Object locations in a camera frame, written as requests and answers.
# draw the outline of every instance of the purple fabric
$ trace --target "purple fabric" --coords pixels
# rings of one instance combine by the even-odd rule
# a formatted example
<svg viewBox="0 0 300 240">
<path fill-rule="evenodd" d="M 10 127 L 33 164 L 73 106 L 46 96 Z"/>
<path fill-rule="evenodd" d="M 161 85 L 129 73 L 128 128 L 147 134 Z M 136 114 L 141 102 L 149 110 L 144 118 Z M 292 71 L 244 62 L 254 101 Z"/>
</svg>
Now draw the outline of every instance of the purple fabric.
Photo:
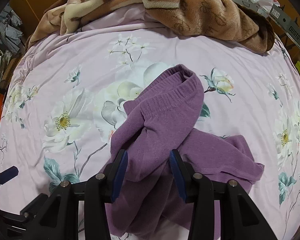
<svg viewBox="0 0 300 240">
<path fill-rule="evenodd" d="M 199 78 L 177 65 L 124 104 L 128 117 L 111 138 L 111 159 L 126 142 L 132 143 L 120 196 L 114 204 L 106 204 L 113 235 L 128 232 L 148 239 L 161 216 L 190 228 L 193 205 L 178 196 L 168 162 L 172 149 L 212 180 L 236 179 L 249 191 L 261 178 L 264 166 L 254 162 L 243 136 L 222 139 L 193 128 L 203 97 Z M 215 202 L 215 239 L 219 236 L 220 210 Z"/>
</svg>

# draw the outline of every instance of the floral bed sheet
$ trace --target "floral bed sheet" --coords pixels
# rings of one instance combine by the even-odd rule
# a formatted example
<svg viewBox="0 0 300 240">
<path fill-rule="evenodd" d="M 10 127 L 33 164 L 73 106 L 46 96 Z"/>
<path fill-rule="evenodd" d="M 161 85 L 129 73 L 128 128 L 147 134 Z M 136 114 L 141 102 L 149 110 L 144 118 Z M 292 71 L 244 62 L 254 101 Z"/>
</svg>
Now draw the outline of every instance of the floral bed sheet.
<svg viewBox="0 0 300 240">
<path fill-rule="evenodd" d="M 143 5 L 120 8 L 74 34 L 54 33 L 23 57 L 0 123 L 0 171 L 15 165 L 19 175 L 1 186 L 0 208 L 19 213 L 62 180 L 96 174 L 127 117 L 124 102 L 176 64 L 194 71 L 205 88 L 195 127 L 242 134 L 265 165 L 250 196 L 278 239 L 291 239 L 300 225 L 300 77 L 283 45 L 276 40 L 259 55 L 236 42 L 177 36 Z M 80 203 L 80 239 L 82 210 Z M 152 238 L 187 235 L 164 221 Z"/>
</svg>

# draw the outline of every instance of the mattress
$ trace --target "mattress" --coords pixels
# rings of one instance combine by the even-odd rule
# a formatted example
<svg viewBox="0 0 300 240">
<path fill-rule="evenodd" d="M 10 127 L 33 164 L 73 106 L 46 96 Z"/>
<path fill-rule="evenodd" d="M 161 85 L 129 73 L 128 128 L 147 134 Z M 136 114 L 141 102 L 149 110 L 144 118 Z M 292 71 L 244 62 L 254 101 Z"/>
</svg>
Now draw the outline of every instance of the mattress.
<svg viewBox="0 0 300 240">
<path fill-rule="evenodd" d="M 1 186 L 0 208 L 19 213 L 62 180 L 98 173 L 127 117 L 123 103 L 177 64 L 194 71 L 206 91 L 195 127 L 245 137 L 265 165 L 249 195 L 277 238 L 291 239 L 300 225 L 300 77 L 287 51 L 278 40 L 260 55 L 237 42 L 178 36 L 143 5 L 120 8 L 76 33 L 53 33 L 22 58 L 0 123 L 0 171 L 14 165 L 19 175 Z M 83 228 L 80 203 L 80 239 Z M 188 230 L 163 221 L 152 239 L 187 237 Z"/>
</svg>

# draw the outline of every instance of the silver bolt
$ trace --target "silver bolt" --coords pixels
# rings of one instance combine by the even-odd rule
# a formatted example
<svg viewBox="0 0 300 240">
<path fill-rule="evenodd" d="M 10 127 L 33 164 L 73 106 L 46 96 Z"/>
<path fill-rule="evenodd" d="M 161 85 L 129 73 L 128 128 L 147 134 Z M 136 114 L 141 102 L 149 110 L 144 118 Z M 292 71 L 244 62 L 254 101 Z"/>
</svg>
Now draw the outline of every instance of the silver bolt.
<svg viewBox="0 0 300 240">
<path fill-rule="evenodd" d="M 62 181 L 61 183 L 60 183 L 60 186 L 61 187 L 66 187 L 66 186 L 68 186 L 69 185 L 69 181 L 67 181 L 67 180 L 64 180 L 64 181 Z"/>
<path fill-rule="evenodd" d="M 231 179 L 231 180 L 229 180 L 229 185 L 232 186 L 232 187 L 235 187 L 235 186 L 238 185 L 238 182 L 234 179 Z"/>
<path fill-rule="evenodd" d="M 202 179 L 202 174 L 196 172 L 195 174 L 193 174 L 193 177 L 194 177 L 195 179 Z"/>
<path fill-rule="evenodd" d="M 96 175 L 96 179 L 103 179 L 105 177 L 105 175 L 103 173 L 98 173 Z"/>
</svg>

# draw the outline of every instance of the plush blanket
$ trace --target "plush blanket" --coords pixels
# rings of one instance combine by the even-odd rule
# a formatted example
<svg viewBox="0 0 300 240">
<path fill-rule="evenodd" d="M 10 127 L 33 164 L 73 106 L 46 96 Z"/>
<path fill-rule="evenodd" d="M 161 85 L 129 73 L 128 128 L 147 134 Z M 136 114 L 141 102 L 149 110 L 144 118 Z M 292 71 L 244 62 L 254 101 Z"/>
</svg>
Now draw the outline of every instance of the plush blanket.
<svg viewBox="0 0 300 240">
<path fill-rule="evenodd" d="M 55 31 L 60 35 L 73 33 L 133 3 L 143 3 L 148 14 L 177 34 L 238 41 L 258 53 L 269 51 L 274 44 L 270 23 L 231 0 L 60 0 L 43 15 L 29 39 L 29 47 Z"/>
</svg>

